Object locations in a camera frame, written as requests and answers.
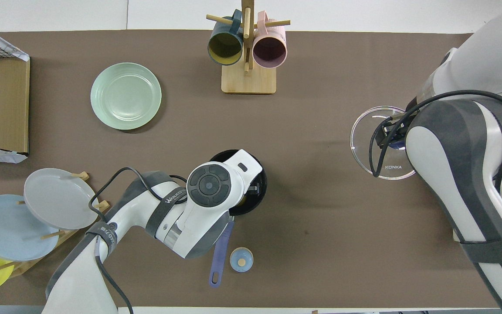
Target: mug rack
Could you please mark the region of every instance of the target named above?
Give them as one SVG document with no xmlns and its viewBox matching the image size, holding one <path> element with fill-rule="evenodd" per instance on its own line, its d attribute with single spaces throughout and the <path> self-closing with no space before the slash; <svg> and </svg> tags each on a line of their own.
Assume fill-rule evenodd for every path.
<svg viewBox="0 0 502 314">
<path fill-rule="evenodd" d="M 257 65 L 251 56 L 253 47 L 253 30 L 257 28 L 254 23 L 255 1 L 241 0 L 243 12 L 243 55 L 233 65 L 222 66 L 221 89 L 226 94 L 259 94 L 270 95 L 276 92 L 276 69 L 267 69 Z M 230 24 L 231 20 L 207 14 L 207 20 Z M 278 20 L 266 23 L 265 26 L 290 25 L 290 20 Z"/>
</svg>

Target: black cable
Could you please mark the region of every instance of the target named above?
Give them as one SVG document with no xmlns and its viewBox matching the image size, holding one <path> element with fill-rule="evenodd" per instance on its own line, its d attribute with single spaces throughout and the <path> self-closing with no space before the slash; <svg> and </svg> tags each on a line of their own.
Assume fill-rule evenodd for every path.
<svg viewBox="0 0 502 314">
<path fill-rule="evenodd" d="M 98 197 L 100 195 L 100 193 L 102 193 L 102 191 L 104 191 L 108 187 L 108 185 L 110 185 L 110 183 L 112 183 L 112 181 L 114 181 L 114 179 L 120 173 L 122 173 L 123 171 L 126 171 L 126 170 L 133 171 L 137 175 L 137 177 L 139 177 L 139 180 L 145 186 L 145 188 L 147 189 L 147 191 L 149 191 L 152 194 L 152 196 L 155 197 L 156 199 L 158 199 L 159 201 L 162 200 L 162 198 L 158 194 L 156 194 L 148 186 L 148 183 L 145 181 L 144 177 L 141 175 L 141 173 L 139 173 L 139 171 L 137 171 L 136 169 L 133 169 L 131 167 L 122 167 L 121 169 L 119 169 L 118 171 L 116 171 L 116 173 L 114 175 L 112 175 L 112 177 L 106 182 L 106 184 L 103 185 L 103 187 L 101 187 L 98 190 L 98 192 L 96 192 L 96 194 L 90 199 L 90 201 L 88 203 L 88 207 L 93 212 L 95 212 L 96 214 L 98 214 L 98 216 L 100 216 L 100 218 L 102 219 L 102 221 L 108 222 L 108 220 L 106 219 L 106 216 L 104 215 L 104 213 L 102 213 L 99 210 L 97 210 L 96 208 L 94 208 L 94 206 L 92 206 L 92 203 L 96 199 L 96 197 Z M 170 177 L 174 177 L 175 179 L 179 179 L 179 180 L 187 183 L 187 179 L 185 179 L 184 177 L 181 177 L 180 175 L 173 174 L 173 175 L 170 175 Z M 183 198 L 183 199 L 180 199 L 180 200 L 176 201 L 176 204 L 185 203 L 186 201 L 187 201 L 187 198 Z M 125 301 L 125 304 L 127 305 L 127 308 L 129 309 L 129 313 L 133 314 L 133 307 L 131 306 L 131 302 L 129 301 L 129 299 L 127 298 L 127 296 L 123 293 L 123 291 L 121 290 L 121 288 L 119 288 L 118 284 L 116 284 L 116 282 L 112 279 L 112 276 L 110 276 L 110 274 L 106 271 L 106 268 L 104 268 L 104 264 L 102 264 L 102 261 L 100 260 L 100 256 L 99 255 L 96 255 L 96 264 L 98 265 L 98 268 L 100 269 L 100 272 L 102 273 L 102 275 L 106 278 L 106 280 L 108 280 L 108 282 L 112 285 L 112 287 L 114 287 L 114 289 L 121 296 L 121 298 L 123 298 L 123 300 Z"/>
<path fill-rule="evenodd" d="M 187 183 L 187 179 L 185 179 L 184 177 L 181 177 L 181 175 L 171 174 L 170 177 L 175 177 L 176 179 L 179 179 L 179 180 Z"/>
<path fill-rule="evenodd" d="M 387 153 L 387 149 L 389 146 L 389 141 L 394 137 L 394 135 L 396 135 L 396 132 L 398 131 L 400 125 L 402 124 L 402 122 L 404 122 L 404 120 L 406 120 L 408 117 L 410 117 L 410 115 L 412 115 L 412 113 L 418 111 L 420 108 L 422 108 L 425 105 L 428 105 L 429 103 L 432 103 L 432 102 L 437 101 L 442 98 L 446 98 L 446 97 L 450 97 L 450 96 L 460 96 L 460 95 L 484 96 L 484 97 L 493 98 L 493 99 L 500 101 L 502 103 L 502 96 L 501 95 L 497 95 L 492 92 L 477 91 L 474 89 L 465 89 L 465 90 L 461 90 L 461 91 L 452 91 L 452 92 L 442 93 L 442 94 L 430 97 L 430 98 L 420 102 L 418 105 L 415 105 L 410 110 L 408 110 L 406 113 L 404 113 L 404 115 L 398 120 L 398 122 L 396 122 L 394 124 L 394 126 L 393 126 L 392 130 L 390 131 L 390 133 L 388 134 L 388 136 L 383 140 L 383 147 L 381 147 L 381 155 L 379 155 L 379 163 L 377 164 L 377 169 L 375 170 L 375 168 L 373 166 L 373 158 L 371 156 L 371 150 L 373 149 L 373 140 L 375 138 L 375 134 L 379 131 L 379 128 L 381 127 L 381 125 L 379 125 L 379 127 L 375 130 L 373 137 L 371 137 L 371 141 L 369 143 L 369 167 L 371 167 L 371 173 L 373 173 L 373 176 L 378 177 L 380 175 L 381 169 L 383 167 L 383 160 L 384 160 L 385 154 Z M 499 185 L 500 185 L 500 180 L 502 179 L 502 164 L 498 168 L 498 173 L 496 174 L 495 177 L 496 177 L 496 182 L 498 179 Z"/>
<path fill-rule="evenodd" d="M 375 169 L 373 168 L 373 141 L 375 141 L 375 137 L 377 136 L 377 132 L 383 127 L 383 125 L 385 123 L 387 123 L 388 121 L 390 121 L 392 119 L 392 117 L 388 117 L 386 119 L 384 119 L 378 126 L 377 128 L 375 129 L 375 132 L 373 133 L 373 135 L 371 135 L 371 140 L 369 141 L 369 167 L 371 167 L 371 174 L 373 174 L 375 177 L 378 177 L 379 174 L 381 173 L 381 171 L 379 171 L 377 173 L 377 175 L 375 175 Z"/>
<path fill-rule="evenodd" d="M 116 171 L 116 173 L 114 175 L 112 175 L 112 177 L 108 180 L 108 182 L 106 182 L 106 184 L 103 185 L 103 187 L 101 187 L 98 192 L 96 192 L 96 194 L 94 196 L 92 196 L 92 198 L 90 199 L 89 203 L 88 203 L 88 207 L 90 208 L 90 210 L 92 210 L 93 212 L 95 212 L 98 216 L 100 216 L 100 219 L 102 219 L 102 221 L 104 222 L 108 222 L 108 220 L 106 219 L 106 216 L 104 215 L 103 212 L 99 211 L 98 209 L 96 209 L 94 206 L 92 206 L 92 203 L 93 201 L 96 199 L 96 197 L 100 196 L 100 193 L 102 193 L 107 187 L 108 185 L 110 185 L 110 183 L 112 181 L 114 181 L 114 179 L 120 174 L 122 173 L 123 171 L 126 171 L 126 170 L 130 170 L 130 171 L 133 171 L 137 177 L 139 177 L 139 180 L 141 181 L 141 183 L 145 186 L 145 189 L 147 189 L 147 191 L 149 191 L 153 197 L 155 197 L 156 199 L 158 199 L 159 201 L 162 200 L 162 198 L 156 194 L 152 189 L 151 187 L 148 186 L 148 183 L 146 182 L 146 180 L 144 179 L 144 177 L 141 175 L 141 173 L 139 171 L 137 171 L 137 169 L 133 169 L 132 167 L 122 167 L 121 169 L 119 169 L 118 171 Z M 175 177 L 177 179 L 180 179 L 182 181 L 184 181 L 185 183 L 187 183 L 187 180 L 184 178 L 184 177 L 181 177 L 179 175 L 170 175 L 170 177 Z M 182 198 L 182 199 L 179 199 L 178 201 L 176 201 L 176 204 L 181 204 L 181 203 L 185 203 L 187 201 L 187 198 Z"/>
<path fill-rule="evenodd" d="M 129 299 L 127 296 L 123 293 L 121 288 L 115 283 L 115 281 L 112 279 L 112 276 L 106 271 L 106 268 L 104 268 L 104 264 L 102 264 L 102 261 L 100 260 L 99 256 L 96 256 L 96 264 L 98 265 L 98 268 L 100 269 L 100 272 L 104 275 L 106 280 L 114 287 L 114 289 L 117 291 L 117 293 L 121 296 L 121 298 L 125 301 L 125 304 L 127 305 L 127 308 L 129 309 L 129 313 L 133 314 L 133 307 L 131 306 L 131 302 L 129 302 Z"/>
</svg>

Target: black pot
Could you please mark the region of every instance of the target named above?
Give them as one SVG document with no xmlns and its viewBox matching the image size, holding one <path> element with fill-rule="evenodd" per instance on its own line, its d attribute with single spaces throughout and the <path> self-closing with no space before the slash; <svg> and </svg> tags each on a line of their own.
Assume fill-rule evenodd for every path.
<svg viewBox="0 0 502 314">
<path fill-rule="evenodd" d="M 239 149 L 229 149 L 221 153 L 217 153 L 214 157 L 211 158 L 211 161 L 223 163 L 226 160 L 230 159 L 230 157 L 235 155 L 237 151 L 239 151 Z M 259 165 L 261 165 L 259 159 L 257 159 L 255 156 L 253 156 L 253 158 L 255 158 Z M 265 173 L 264 168 L 263 171 L 261 171 L 259 175 L 255 177 L 255 179 L 253 179 L 251 186 L 257 187 L 257 191 L 248 191 L 247 193 L 245 193 L 242 201 L 240 201 L 239 204 L 235 205 L 234 207 L 230 208 L 231 216 L 239 216 L 245 213 L 249 213 L 253 209 L 255 209 L 255 207 L 257 207 L 259 203 L 261 203 L 263 197 L 265 197 L 265 192 L 267 191 L 267 174 Z"/>
</svg>

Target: robotic arm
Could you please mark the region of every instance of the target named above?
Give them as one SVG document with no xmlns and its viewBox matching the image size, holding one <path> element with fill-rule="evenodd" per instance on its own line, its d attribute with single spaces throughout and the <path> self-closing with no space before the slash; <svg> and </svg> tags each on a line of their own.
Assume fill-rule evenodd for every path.
<svg viewBox="0 0 502 314">
<path fill-rule="evenodd" d="M 262 171 L 253 156 L 239 150 L 223 163 L 210 161 L 197 167 L 187 188 L 163 172 L 145 173 L 148 187 L 161 199 L 139 179 L 131 183 L 105 221 L 96 222 L 56 270 L 42 313 L 117 313 L 98 262 L 104 262 L 131 227 L 145 228 L 182 258 L 201 256 L 227 226 L 229 209 Z"/>
<path fill-rule="evenodd" d="M 494 96 L 475 96 L 485 92 L 474 90 Z M 416 110 L 424 101 L 428 105 Z M 378 144 L 392 147 L 406 134 L 411 165 L 440 200 L 502 309 L 502 198 L 496 188 L 502 178 L 502 15 L 450 50 L 407 110 L 408 119 L 377 130 Z M 400 139 L 388 132 L 389 125 L 402 129 Z"/>
</svg>

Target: light blue plate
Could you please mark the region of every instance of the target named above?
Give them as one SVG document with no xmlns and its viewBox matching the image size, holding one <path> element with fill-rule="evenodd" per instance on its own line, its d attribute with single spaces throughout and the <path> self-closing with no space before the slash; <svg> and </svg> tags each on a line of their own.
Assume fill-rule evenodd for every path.
<svg viewBox="0 0 502 314">
<path fill-rule="evenodd" d="M 236 272 L 244 273 L 253 266 L 253 253 L 248 248 L 237 248 L 231 252 L 230 265 Z"/>
<path fill-rule="evenodd" d="M 40 237 L 58 229 L 40 222 L 18 201 L 24 201 L 23 197 L 0 195 L 0 258 L 23 262 L 44 257 L 55 248 L 59 237 Z"/>
<path fill-rule="evenodd" d="M 96 117 L 118 130 L 132 130 L 148 123 L 158 112 L 162 90 L 158 79 L 144 66 L 118 63 L 103 70 L 90 91 Z"/>
</svg>

